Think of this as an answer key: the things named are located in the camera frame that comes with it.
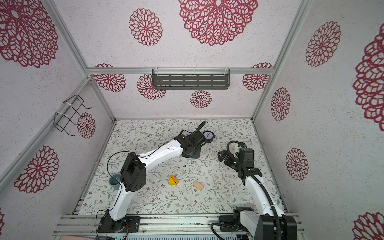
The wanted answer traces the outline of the natural wood rectangular block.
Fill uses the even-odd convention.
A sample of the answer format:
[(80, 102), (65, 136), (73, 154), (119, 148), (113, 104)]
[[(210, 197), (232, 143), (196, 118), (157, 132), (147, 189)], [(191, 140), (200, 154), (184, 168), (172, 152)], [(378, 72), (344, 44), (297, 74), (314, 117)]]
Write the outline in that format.
[(204, 189), (204, 186), (198, 182), (198, 181), (194, 181), (193, 185), (196, 187), (196, 189), (202, 191)]

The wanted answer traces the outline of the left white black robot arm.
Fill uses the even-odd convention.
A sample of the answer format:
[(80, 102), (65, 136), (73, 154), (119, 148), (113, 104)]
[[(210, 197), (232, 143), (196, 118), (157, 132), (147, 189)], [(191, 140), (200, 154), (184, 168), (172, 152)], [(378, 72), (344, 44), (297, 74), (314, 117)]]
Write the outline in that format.
[(147, 173), (175, 157), (198, 159), (201, 148), (216, 135), (196, 129), (189, 135), (180, 133), (173, 140), (144, 154), (130, 152), (120, 170), (119, 190), (114, 202), (101, 217), (97, 233), (115, 233), (127, 227), (126, 214), (133, 196), (147, 183)]

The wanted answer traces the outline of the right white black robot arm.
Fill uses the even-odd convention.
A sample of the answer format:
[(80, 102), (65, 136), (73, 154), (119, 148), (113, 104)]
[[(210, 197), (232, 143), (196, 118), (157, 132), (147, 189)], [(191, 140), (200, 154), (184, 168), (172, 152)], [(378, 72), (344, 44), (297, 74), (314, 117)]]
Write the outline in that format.
[(248, 232), (254, 240), (297, 240), (298, 224), (288, 216), (273, 200), (267, 189), (263, 174), (254, 167), (254, 150), (240, 147), (232, 154), (229, 149), (218, 152), (219, 162), (235, 170), (244, 187), (251, 194), (257, 211), (248, 207), (237, 207), (233, 216), (220, 216), (219, 223), (211, 224), (211, 230), (220, 227), (222, 232)]

